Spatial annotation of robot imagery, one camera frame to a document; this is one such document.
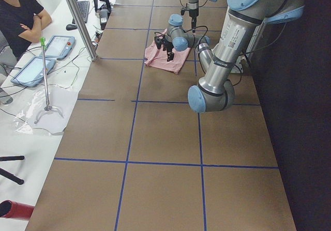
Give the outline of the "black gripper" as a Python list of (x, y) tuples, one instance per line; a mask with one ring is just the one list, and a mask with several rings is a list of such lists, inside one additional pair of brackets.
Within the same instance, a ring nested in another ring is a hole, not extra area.
[(199, 8), (189, 8), (189, 16), (191, 17), (191, 30), (195, 33), (196, 17), (199, 15)]
[(172, 42), (168, 41), (166, 38), (163, 39), (163, 51), (167, 52), (167, 61), (170, 62), (174, 59), (173, 53), (173, 44)]

